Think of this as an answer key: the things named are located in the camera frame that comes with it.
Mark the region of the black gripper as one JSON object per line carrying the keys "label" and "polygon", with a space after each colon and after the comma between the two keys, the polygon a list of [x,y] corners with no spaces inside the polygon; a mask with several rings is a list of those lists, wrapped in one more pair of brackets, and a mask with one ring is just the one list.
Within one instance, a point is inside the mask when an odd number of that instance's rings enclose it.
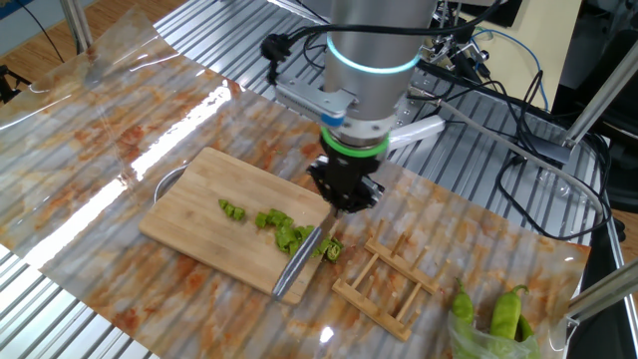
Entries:
{"label": "black gripper", "polygon": [[377,156],[355,158],[332,149],[306,169],[320,195],[337,210],[358,212],[374,207],[385,188],[370,178],[381,165]]}

